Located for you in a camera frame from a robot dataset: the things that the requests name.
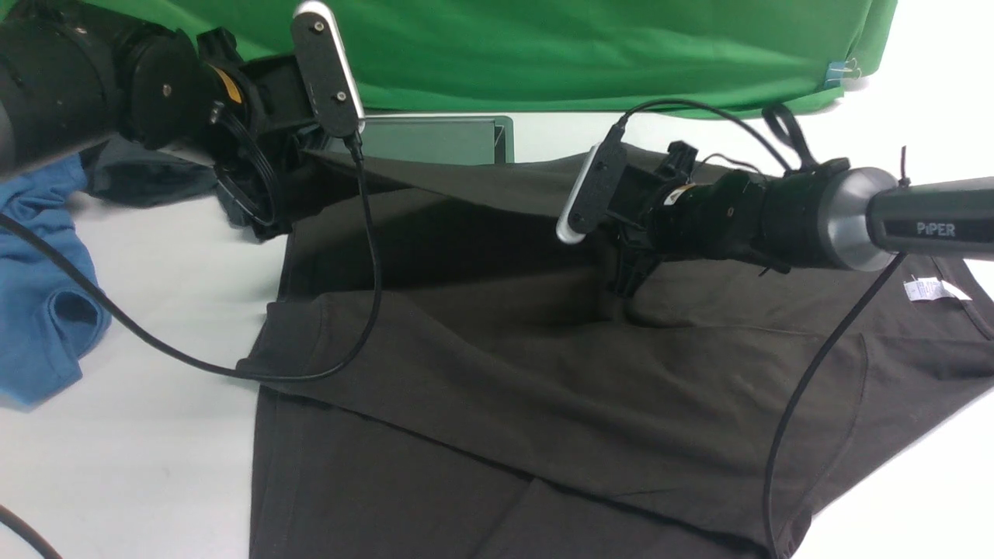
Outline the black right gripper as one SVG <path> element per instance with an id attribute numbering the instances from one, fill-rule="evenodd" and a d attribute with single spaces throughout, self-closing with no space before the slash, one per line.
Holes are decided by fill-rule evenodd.
<path id="1" fill-rule="evenodd" d="M 698 161 L 698 152 L 673 142 L 652 170 L 634 163 L 631 148 L 606 164 L 606 229 L 617 251 L 610 292 L 631 300 L 660 262 L 671 259 L 730 259 L 728 204 L 709 222 L 711 197 L 730 168 Z"/>

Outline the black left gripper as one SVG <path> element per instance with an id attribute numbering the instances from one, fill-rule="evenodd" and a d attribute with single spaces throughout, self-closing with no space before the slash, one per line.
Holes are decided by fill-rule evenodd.
<path id="1" fill-rule="evenodd" d="M 293 54 L 246 61 L 230 31 L 196 36 L 201 60 L 220 88 L 209 130 L 217 198 L 228 223 L 253 234 L 288 234 L 296 220 L 317 212 L 305 182 L 316 176 L 305 150 L 325 148 Z"/>

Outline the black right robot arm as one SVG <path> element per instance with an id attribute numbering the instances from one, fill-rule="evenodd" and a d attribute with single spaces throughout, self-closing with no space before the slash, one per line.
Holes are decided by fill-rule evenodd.
<path id="1" fill-rule="evenodd" d="M 992 258 L 989 177 L 909 186 L 836 159 L 770 179 L 735 169 L 711 183 L 696 149 L 671 143 L 653 173 L 625 170 L 606 212 L 629 298 L 662 262 L 731 259 L 765 270 L 877 272 L 895 255 Z"/>

